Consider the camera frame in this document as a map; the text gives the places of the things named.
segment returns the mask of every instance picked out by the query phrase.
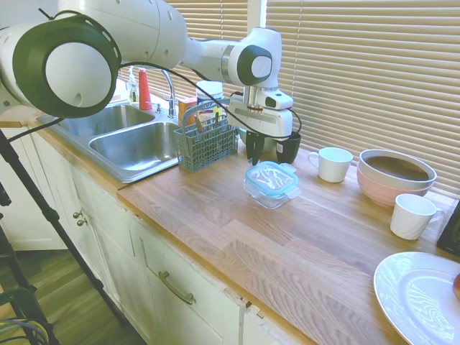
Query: wooden floor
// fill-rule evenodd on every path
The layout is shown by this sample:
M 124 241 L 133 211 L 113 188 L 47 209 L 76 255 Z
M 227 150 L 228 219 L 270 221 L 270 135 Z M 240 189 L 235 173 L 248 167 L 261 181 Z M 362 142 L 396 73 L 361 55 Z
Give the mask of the wooden floor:
M 19 253 L 35 295 L 62 345 L 144 345 L 130 326 L 121 327 L 68 251 Z M 14 287 L 0 264 L 0 285 Z M 11 342 L 28 344 L 28 342 Z

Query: window blinds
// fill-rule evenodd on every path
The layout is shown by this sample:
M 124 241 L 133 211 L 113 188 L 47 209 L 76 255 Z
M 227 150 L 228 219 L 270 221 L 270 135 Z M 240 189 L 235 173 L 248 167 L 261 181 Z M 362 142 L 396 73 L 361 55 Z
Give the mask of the window blinds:
M 460 195 L 460 1 L 268 0 L 303 146 L 404 152 Z
M 170 0 L 187 22 L 189 37 L 196 40 L 236 40 L 239 41 L 247 35 L 247 0 Z M 182 73 L 192 81 L 201 79 L 187 68 L 176 67 L 175 71 Z M 165 77 L 158 70 L 147 70 L 149 86 L 152 93 L 160 96 L 169 96 L 169 87 Z M 127 81 L 129 69 L 122 68 L 119 77 Z M 171 76 L 175 86 L 176 95 L 179 98 L 196 95 L 196 89 L 185 80 Z M 225 85 L 225 92 L 240 90 L 235 86 Z

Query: butcher block countertop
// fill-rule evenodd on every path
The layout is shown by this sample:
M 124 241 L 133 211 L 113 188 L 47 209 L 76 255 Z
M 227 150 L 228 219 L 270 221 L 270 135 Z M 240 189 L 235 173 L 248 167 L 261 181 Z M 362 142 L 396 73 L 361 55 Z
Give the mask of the butcher block countertop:
M 374 293 L 377 265 L 391 254 L 436 253 L 443 222 L 417 241 L 392 234 L 392 208 L 362 195 L 356 168 L 331 184 L 301 150 L 300 197 L 267 210 L 243 189 L 244 145 L 200 172 L 164 171 L 121 189 L 119 199 L 303 344 L 406 344 Z M 449 210 L 453 201 L 427 195 Z
M 0 115 L 0 128 L 21 128 L 28 125 L 40 111 L 27 106 L 14 106 Z

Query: faucet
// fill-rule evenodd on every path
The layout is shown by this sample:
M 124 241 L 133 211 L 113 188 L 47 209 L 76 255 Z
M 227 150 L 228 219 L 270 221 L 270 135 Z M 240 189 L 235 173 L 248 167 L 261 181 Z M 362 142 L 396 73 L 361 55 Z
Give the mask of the faucet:
M 169 101 L 169 102 L 170 102 L 170 111 L 169 111 L 168 117 L 171 118 L 171 119 L 174 119 L 175 116 L 176 116 L 176 115 L 175 115 L 175 90 L 174 90 L 174 83 L 173 83 L 173 81 L 171 80 L 171 76 L 170 76 L 170 74 L 168 73 L 167 70 L 161 70 L 161 72 L 162 72 L 163 75 L 165 76 L 167 83 L 170 85 L 170 97 L 169 97 L 169 98 L 166 98 L 166 101 Z

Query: double sink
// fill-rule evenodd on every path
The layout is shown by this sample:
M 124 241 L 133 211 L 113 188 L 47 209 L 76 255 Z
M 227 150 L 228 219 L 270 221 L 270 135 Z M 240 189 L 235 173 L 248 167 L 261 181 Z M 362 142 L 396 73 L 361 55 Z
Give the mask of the double sink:
M 41 116 L 45 124 L 53 116 Z M 174 131 L 179 126 L 152 111 L 129 105 L 108 106 L 82 119 L 65 119 L 50 129 L 108 174 L 131 183 L 177 165 Z

